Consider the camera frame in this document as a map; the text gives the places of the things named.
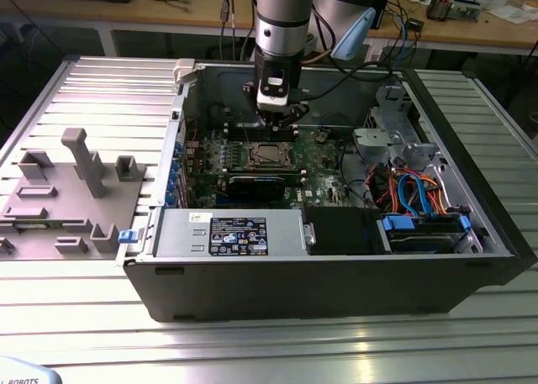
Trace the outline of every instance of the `power supply label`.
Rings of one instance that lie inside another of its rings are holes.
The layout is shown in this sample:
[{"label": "power supply label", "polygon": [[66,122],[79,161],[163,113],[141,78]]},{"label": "power supply label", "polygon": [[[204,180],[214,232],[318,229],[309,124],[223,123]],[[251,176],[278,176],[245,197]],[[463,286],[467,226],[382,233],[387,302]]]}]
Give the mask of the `power supply label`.
[{"label": "power supply label", "polygon": [[265,218],[212,218],[209,235],[212,256],[269,254]]}]

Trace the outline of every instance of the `wooden workbench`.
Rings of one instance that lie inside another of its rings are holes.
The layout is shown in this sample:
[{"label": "wooden workbench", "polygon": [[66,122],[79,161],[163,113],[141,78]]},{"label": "wooden workbench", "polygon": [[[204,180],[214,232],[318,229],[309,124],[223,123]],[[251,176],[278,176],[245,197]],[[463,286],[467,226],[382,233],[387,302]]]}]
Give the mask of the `wooden workbench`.
[{"label": "wooden workbench", "polygon": [[[524,55],[538,38],[538,21],[512,24],[483,12],[477,22],[449,20],[439,23],[426,18],[425,5],[409,0],[399,1],[410,17],[425,22],[419,47]],[[79,0],[16,2],[37,23],[96,29],[106,55],[116,55],[113,30],[217,34],[222,4],[222,0],[191,0],[188,5],[190,12],[186,12],[151,0],[132,0],[128,4]],[[235,8],[236,26],[239,29],[237,34],[245,35],[251,25],[250,2],[235,0]],[[26,21],[9,0],[0,0],[0,15],[4,23]],[[391,44],[390,39],[398,37],[398,29],[390,17],[385,16],[381,28],[372,30],[368,37],[367,44],[379,51]]]}]

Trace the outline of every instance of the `table leg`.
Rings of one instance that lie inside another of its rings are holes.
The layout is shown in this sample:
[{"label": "table leg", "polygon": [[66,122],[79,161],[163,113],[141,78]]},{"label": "table leg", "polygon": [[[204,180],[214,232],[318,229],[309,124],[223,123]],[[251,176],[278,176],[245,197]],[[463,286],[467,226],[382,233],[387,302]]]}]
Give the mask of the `table leg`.
[{"label": "table leg", "polygon": [[112,30],[109,27],[100,27],[98,28],[98,33],[105,56],[119,56],[118,47],[112,36]]},{"label": "table leg", "polygon": [[381,59],[381,54],[383,53],[383,48],[387,46],[388,39],[386,38],[374,38],[367,39],[365,44],[368,46],[366,62],[378,61]]}]

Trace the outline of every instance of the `metal slotted surface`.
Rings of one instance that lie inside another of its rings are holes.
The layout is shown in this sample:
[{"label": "metal slotted surface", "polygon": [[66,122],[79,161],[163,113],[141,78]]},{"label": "metal slotted surface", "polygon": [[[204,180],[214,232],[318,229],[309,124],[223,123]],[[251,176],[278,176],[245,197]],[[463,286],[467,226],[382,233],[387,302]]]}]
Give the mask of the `metal slotted surface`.
[{"label": "metal slotted surface", "polygon": [[[516,226],[538,250],[538,156],[510,116],[482,83],[460,72],[417,71],[460,141],[505,206]],[[429,139],[426,122],[420,120]]]},{"label": "metal slotted surface", "polygon": [[[92,69],[92,77],[97,71],[111,72],[107,80],[112,84],[127,68],[155,69],[157,75],[171,69],[172,63],[83,58],[74,71],[83,72],[83,67]],[[147,82],[142,77],[130,77],[140,81],[132,88],[122,83],[114,87],[101,82],[73,84],[70,78],[52,100],[53,108],[66,100],[78,104],[91,100],[86,104],[95,110],[96,100],[120,101],[125,95],[133,97],[127,99],[128,105],[146,105],[144,97],[171,97],[161,85],[140,87]],[[138,94],[133,89],[143,91]],[[124,131],[124,139],[140,142],[134,155],[157,164],[158,154],[140,150],[140,145],[157,137],[140,136],[137,131],[158,133],[166,124],[165,114],[127,112],[89,118],[80,113],[74,108],[68,113],[47,110],[21,145],[31,138],[52,136],[55,125],[63,129],[75,124],[74,120],[84,125],[102,125],[106,120],[106,129],[94,129],[100,131],[99,136],[93,135],[95,139],[118,139],[113,128],[121,126],[117,130]],[[95,145],[104,142],[107,140],[94,140]],[[113,152],[111,156],[131,150],[108,144],[104,152]],[[60,149],[56,156],[69,160]],[[150,166],[146,178],[152,178],[155,169]],[[13,174],[17,168],[9,164],[0,171],[3,176],[11,172],[11,178],[17,177]],[[143,223],[145,216],[136,220]],[[538,274],[530,270],[506,287],[481,290],[450,315],[161,324],[149,317],[113,261],[0,262],[0,354],[55,368],[66,384],[535,383],[537,287]]]}]

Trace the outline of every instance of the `floor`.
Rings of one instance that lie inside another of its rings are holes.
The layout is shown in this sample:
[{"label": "floor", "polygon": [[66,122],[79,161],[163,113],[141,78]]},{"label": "floor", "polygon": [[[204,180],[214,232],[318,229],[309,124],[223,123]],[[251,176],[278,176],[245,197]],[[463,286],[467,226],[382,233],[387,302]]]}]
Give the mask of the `floor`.
[{"label": "floor", "polygon": [[[0,141],[3,142],[24,116],[25,111],[45,86],[62,57],[50,46],[37,29],[28,27],[25,41],[14,45],[7,41],[0,48]],[[102,55],[97,32],[89,29],[50,29],[44,32],[67,54]],[[218,37],[175,34],[166,42],[164,34],[131,31],[116,32],[119,51],[130,57],[194,57],[218,59]],[[357,57],[366,54],[363,50]],[[231,57],[230,40],[224,41],[224,56]],[[403,60],[402,66],[431,69],[462,69],[474,71],[491,93],[502,102],[513,84],[521,58],[507,55],[467,55],[455,52],[417,50]],[[525,81],[509,106],[509,113],[521,128],[533,138],[536,130],[529,115],[538,112],[538,77]]]}]

